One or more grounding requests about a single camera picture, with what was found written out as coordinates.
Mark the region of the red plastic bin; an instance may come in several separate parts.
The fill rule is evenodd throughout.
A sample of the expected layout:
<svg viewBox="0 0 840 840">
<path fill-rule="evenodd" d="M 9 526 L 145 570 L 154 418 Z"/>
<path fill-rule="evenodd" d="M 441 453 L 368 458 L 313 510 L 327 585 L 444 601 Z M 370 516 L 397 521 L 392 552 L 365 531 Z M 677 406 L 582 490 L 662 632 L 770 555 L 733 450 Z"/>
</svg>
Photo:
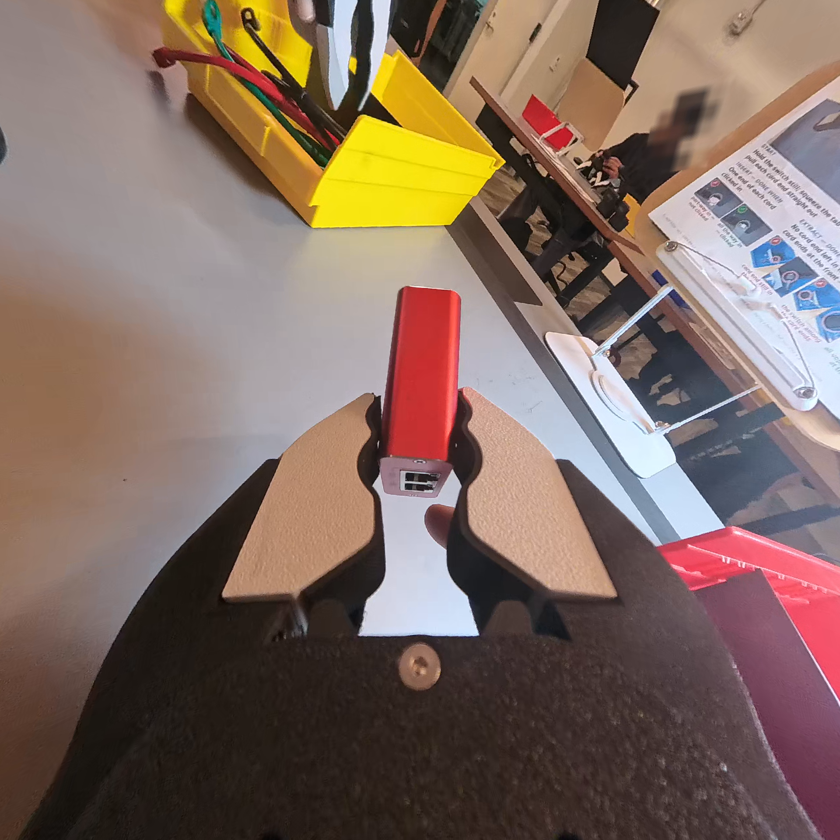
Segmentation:
<svg viewBox="0 0 840 840">
<path fill-rule="evenodd" d="M 722 636 L 799 803 L 839 838 L 838 566 L 740 528 L 659 551 Z"/>
</svg>

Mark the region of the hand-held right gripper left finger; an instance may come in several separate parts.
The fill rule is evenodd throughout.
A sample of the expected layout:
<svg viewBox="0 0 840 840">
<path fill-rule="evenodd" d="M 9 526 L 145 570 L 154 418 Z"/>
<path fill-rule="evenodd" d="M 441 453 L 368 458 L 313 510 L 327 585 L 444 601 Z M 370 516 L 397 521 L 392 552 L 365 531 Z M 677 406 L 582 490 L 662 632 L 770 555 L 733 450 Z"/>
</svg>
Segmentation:
<svg viewBox="0 0 840 840">
<path fill-rule="evenodd" d="M 361 458 L 377 442 L 379 401 L 364 393 L 303 433 L 280 457 L 222 590 L 225 601 L 310 601 L 377 534 L 374 479 Z"/>
</svg>

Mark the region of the yellow plastic bin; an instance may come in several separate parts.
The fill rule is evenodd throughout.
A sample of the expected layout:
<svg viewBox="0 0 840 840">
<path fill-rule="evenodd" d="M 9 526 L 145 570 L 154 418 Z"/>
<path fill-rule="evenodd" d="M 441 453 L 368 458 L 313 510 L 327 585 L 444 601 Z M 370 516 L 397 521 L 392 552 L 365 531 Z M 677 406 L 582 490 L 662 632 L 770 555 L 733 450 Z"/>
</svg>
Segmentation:
<svg viewBox="0 0 840 840">
<path fill-rule="evenodd" d="M 502 166 L 492 145 L 399 49 L 362 115 L 321 167 L 228 70 L 189 64 L 189 92 L 313 228 L 447 226 Z"/>
</svg>

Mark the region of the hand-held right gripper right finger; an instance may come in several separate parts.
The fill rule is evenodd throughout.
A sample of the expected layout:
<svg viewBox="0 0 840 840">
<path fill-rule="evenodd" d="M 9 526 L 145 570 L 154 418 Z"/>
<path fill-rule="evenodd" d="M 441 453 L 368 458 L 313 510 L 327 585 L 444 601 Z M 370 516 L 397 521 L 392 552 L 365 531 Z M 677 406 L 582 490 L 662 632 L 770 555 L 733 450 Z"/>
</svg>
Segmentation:
<svg viewBox="0 0 840 840">
<path fill-rule="evenodd" d="M 468 545 L 532 592 L 611 601 L 617 591 L 547 447 L 470 387 L 458 392 L 450 455 Z"/>
</svg>

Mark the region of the white cabinet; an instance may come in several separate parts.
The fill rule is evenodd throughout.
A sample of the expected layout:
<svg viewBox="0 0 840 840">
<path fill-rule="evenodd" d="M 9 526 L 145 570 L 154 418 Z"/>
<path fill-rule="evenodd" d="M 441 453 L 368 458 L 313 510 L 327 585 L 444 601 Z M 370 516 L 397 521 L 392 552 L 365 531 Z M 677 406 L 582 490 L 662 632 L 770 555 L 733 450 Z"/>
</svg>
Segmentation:
<svg viewBox="0 0 840 840">
<path fill-rule="evenodd" d="M 471 81 L 501 95 L 535 59 L 568 1 L 489 1 L 446 83 L 444 96 L 469 122 L 482 109 Z"/>
</svg>

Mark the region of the document stand with white base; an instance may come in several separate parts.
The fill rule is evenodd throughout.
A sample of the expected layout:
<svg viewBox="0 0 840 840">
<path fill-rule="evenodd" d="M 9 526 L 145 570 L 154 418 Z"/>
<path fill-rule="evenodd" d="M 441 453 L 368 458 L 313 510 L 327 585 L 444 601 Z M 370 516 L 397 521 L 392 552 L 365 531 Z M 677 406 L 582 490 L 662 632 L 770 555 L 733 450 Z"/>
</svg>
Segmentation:
<svg viewBox="0 0 840 840">
<path fill-rule="evenodd" d="M 657 248 L 666 240 L 648 218 L 651 210 L 674 195 L 681 187 L 686 186 L 709 165 L 721 162 L 728 153 L 734 150 L 738 141 L 752 139 L 757 133 L 767 128 L 780 112 L 790 109 L 814 91 L 822 88 L 827 82 L 838 78 L 838 73 L 838 62 L 834 62 L 798 81 L 788 91 L 731 132 L 726 139 L 720 141 L 702 163 L 676 175 L 646 200 L 635 223 L 635 240 L 642 253 L 653 264 L 654 269 L 664 278 L 664 284 L 652 296 L 650 302 L 645 303 L 624 325 L 599 344 L 586 338 L 575 338 L 559 332 L 547 332 L 544 336 L 544 342 L 552 356 L 570 378 L 575 390 L 591 410 L 596 422 L 626 466 L 638 477 L 649 478 L 676 462 L 674 449 L 667 439 L 668 434 L 737 400 L 761 392 L 781 410 L 784 417 L 791 420 L 796 430 L 814 444 L 834 452 L 839 449 L 839 414 L 838 418 L 835 418 L 823 408 L 816 408 L 810 412 L 792 411 L 778 402 L 770 389 L 761 383 L 756 374 L 744 363 L 742 357 L 732 352 L 726 343 L 698 318 L 687 300 L 679 293 L 676 280 L 666 272 L 658 260 Z M 700 335 L 703 338 L 710 335 L 717 340 L 725 354 L 748 377 L 744 391 L 735 393 L 726 400 L 689 416 L 687 420 L 676 423 L 655 421 L 643 408 L 639 399 L 630 392 L 628 385 L 607 357 L 610 349 L 622 334 L 669 295 L 678 295 L 686 303 L 689 313 L 693 314 L 705 328 Z"/>
</svg>

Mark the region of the red ethernet splitter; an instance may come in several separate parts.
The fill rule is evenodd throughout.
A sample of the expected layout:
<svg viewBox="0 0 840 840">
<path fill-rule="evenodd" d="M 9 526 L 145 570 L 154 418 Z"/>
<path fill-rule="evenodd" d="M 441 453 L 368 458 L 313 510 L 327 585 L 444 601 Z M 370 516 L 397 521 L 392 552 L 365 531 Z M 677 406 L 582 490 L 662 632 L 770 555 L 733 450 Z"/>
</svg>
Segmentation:
<svg viewBox="0 0 840 840">
<path fill-rule="evenodd" d="M 453 290 L 398 292 L 379 445 L 386 494 L 435 499 L 452 471 L 460 310 Z"/>
</svg>

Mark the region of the printed instruction sheet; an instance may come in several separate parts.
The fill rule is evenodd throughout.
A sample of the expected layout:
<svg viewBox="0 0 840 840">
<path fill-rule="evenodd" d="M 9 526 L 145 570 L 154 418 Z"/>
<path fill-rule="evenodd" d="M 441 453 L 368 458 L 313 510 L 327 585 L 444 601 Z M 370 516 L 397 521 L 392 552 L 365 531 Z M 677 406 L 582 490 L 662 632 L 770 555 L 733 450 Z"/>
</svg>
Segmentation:
<svg viewBox="0 0 840 840">
<path fill-rule="evenodd" d="M 679 293 L 792 411 L 839 414 L 839 86 L 648 213 Z"/>
</svg>

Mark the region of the brown wooden desk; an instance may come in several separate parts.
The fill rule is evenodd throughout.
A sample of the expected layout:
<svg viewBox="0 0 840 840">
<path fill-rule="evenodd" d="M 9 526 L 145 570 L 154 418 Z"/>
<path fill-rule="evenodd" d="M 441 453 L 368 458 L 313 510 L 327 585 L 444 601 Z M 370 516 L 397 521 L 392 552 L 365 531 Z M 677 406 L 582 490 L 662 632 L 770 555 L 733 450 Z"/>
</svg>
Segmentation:
<svg viewBox="0 0 840 840">
<path fill-rule="evenodd" d="M 549 221 L 551 237 L 538 253 L 527 251 L 525 256 L 542 282 L 551 289 L 562 308 L 603 276 L 610 262 L 616 261 L 625 277 L 610 287 L 607 297 L 576 323 L 584 334 L 593 332 L 607 318 L 619 312 L 634 314 L 641 305 L 651 301 L 650 291 L 661 286 L 642 266 L 642 253 L 631 243 L 630 237 L 617 233 L 594 209 L 584 209 L 592 201 L 580 196 L 572 176 L 560 164 L 550 162 L 548 152 L 522 118 L 511 114 L 507 107 L 476 79 L 470 85 L 484 101 L 476 120 L 478 129 L 486 135 L 493 148 L 502 155 L 517 177 L 524 182 L 522 194 L 546 202 L 543 215 Z M 700 364 L 706 378 L 720 383 L 725 396 L 746 389 L 742 375 L 732 373 L 714 351 L 709 339 L 693 329 L 688 311 L 680 308 L 669 295 L 652 311 L 629 328 L 632 335 L 619 342 L 619 349 L 640 336 L 655 348 L 653 361 L 677 364 L 671 382 L 681 385 L 680 375 L 697 383 L 693 371 Z"/>
</svg>

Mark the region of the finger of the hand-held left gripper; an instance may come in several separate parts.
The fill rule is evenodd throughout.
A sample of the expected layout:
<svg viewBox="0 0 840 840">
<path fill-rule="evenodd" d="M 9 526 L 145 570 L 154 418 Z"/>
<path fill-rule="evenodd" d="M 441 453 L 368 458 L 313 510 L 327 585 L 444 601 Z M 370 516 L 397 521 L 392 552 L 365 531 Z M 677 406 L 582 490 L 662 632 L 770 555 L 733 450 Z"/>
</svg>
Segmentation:
<svg viewBox="0 0 840 840">
<path fill-rule="evenodd" d="M 359 1 L 356 5 L 356 108 L 371 93 L 392 25 L 393 1 Z"/>
<path fill-rule="evenodd" d="M 350 90 L 356 1 L 315 1 L 316 44 L 328 104 L 337 111 Z"/>
</svg>

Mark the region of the small red bin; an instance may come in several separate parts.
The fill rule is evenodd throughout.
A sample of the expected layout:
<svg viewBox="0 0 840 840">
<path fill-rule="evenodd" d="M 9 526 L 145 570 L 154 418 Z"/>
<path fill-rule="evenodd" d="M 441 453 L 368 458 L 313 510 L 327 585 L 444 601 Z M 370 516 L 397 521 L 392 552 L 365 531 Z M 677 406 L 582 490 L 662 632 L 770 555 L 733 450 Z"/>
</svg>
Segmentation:
<svg viewBox="0 0 840 840">
<path fill-rule="evenodd" d="M 563 153 L 582 142 L 581 132 L 571 122 L 560 119 L 534 95 L 530 96 L 521 116 L 541 145 L 550 151 Z"/>
</svg>

